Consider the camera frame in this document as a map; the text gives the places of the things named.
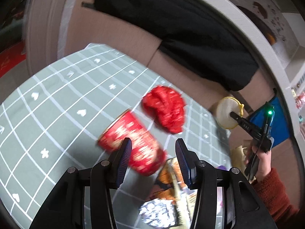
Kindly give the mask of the right hand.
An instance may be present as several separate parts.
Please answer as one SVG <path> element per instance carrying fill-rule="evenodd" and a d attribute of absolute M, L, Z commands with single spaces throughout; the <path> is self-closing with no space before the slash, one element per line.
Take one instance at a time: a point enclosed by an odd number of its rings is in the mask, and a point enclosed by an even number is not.
<path fill-rule="evenodd" d="M 255 145 L 256 141 L 252 140 L 247 147 L 246 158 L 244 164 L 247 165 L 250 160 L 250 155 L 256 153 L 259 159 L 258 170 L 255 173 L 255 178 L 258 182 L 261 182 L 271 172 L 271 151 L 264 152 Z"/>

